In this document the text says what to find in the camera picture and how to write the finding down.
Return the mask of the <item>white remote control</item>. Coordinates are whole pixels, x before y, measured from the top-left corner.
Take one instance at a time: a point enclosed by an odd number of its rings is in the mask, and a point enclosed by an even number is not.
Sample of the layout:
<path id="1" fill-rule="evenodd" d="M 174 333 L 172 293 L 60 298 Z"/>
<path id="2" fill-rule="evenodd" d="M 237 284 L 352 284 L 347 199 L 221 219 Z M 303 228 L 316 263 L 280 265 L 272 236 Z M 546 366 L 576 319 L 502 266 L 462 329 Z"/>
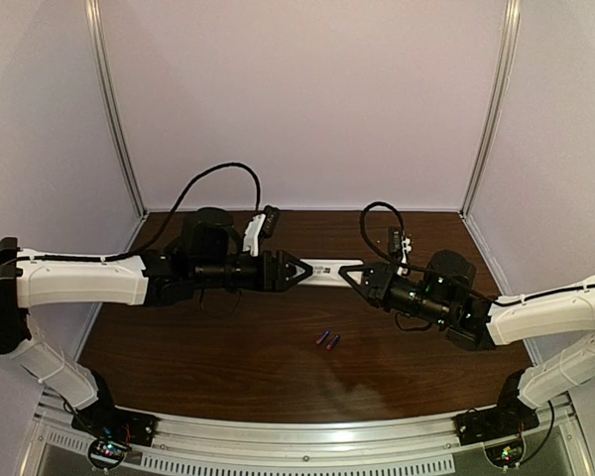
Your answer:
<path id="1" fill-rule="evenodd" d="M 362 260 L 356 259 L 302 259 L 312 267 L 312 274 L 298 284 L 300 286 L 347 288 L 351 285 L 340 275 L 342 267 L 363 266 Z"/>

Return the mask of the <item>blue red battery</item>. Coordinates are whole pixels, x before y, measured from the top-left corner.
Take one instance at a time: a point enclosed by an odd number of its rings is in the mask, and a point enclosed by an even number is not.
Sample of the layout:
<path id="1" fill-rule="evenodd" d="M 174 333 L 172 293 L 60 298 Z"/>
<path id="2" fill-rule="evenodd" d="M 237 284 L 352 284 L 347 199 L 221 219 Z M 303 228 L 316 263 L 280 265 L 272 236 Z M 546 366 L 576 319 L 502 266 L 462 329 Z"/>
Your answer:
<path id="1" fill-rule="evenodd" d="M 329 336 L 330 330 L 325 330 L 316 340 L 315 345 L 320 346 Z"/>
<path id="2" fill-rule="evenodd" d="M 325 349 L 327 351 L 332 350 L 340 341 L 341 336 L 339 334 L 335 334 L 334 337 L 326 344 Z"/>

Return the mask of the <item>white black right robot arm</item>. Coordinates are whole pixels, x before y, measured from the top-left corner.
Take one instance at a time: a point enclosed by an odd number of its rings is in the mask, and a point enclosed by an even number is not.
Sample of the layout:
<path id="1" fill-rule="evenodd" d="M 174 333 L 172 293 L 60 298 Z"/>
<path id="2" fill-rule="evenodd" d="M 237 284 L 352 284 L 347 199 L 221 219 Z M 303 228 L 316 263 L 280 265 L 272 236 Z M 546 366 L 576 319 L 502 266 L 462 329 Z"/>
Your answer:
<path id="1" fill-rule="evenodd" d="M 507 378 L 488 419 L 495 436 L 511 436 L 527 415 L 551 398 L 595 377 L 595 275 L 575 285 L 518 297 L 485 297 L 474 290 L 476 268 L 462 255 L 441 250 L 415 283 L 386 262 L 343 266 L 342 279 L 368 304 L 435 325 L 456 346 L 494 350 L 532 337 L 583 332 L 547 361 Z"/>

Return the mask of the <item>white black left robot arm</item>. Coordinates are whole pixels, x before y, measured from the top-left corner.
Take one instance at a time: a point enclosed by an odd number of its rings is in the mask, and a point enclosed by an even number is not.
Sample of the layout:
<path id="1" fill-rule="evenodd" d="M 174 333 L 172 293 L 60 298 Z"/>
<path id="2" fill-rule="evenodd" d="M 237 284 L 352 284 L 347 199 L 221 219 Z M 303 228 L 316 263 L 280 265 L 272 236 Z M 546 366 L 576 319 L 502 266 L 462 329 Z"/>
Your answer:
<path id="1" fill-rule="evenodd" d="M 30 308 L 55 303 L 112 302 L 167 306 L 197 291 L 280 293 L 309 278 L 310 264 L 285 252 L 264 251 L 280 212 L 268 206 L 238 233 L 230 213 L 204 207 L 187 214 L 164 250 L 127 255 L 51 255 L 0 241 L 0 355 L 17 360 L 59 393 L 81 423 L 102 440 L 116 438 L 123 419 L 105 381 L 49 342 L 29 320 Z"/>

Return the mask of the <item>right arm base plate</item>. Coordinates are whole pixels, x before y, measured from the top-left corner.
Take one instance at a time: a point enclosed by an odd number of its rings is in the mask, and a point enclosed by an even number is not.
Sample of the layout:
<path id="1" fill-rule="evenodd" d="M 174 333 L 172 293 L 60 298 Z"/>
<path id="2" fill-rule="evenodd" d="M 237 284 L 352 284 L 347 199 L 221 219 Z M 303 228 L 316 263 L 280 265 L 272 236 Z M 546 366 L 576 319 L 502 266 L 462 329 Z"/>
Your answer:
<path id="1" fill-rule="evenodd" d="M 462 446 L 519 435 L 539 426 L 536 411 L 522 404 L 470 409 L 452 420 Z"/>

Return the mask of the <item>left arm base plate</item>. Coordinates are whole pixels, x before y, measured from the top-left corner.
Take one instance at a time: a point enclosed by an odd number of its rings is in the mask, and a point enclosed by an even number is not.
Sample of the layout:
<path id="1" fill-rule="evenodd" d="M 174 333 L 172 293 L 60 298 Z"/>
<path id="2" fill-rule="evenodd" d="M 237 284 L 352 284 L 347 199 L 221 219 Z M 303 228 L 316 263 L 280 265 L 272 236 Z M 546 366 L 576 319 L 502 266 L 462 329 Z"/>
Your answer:
<path id="1" fill-rule="evenodd" d="M 150 447 L 158 418 L 153 415 L 118 408 L 88 408 L 73 414 L 71 427 L 93 437 Z"/>

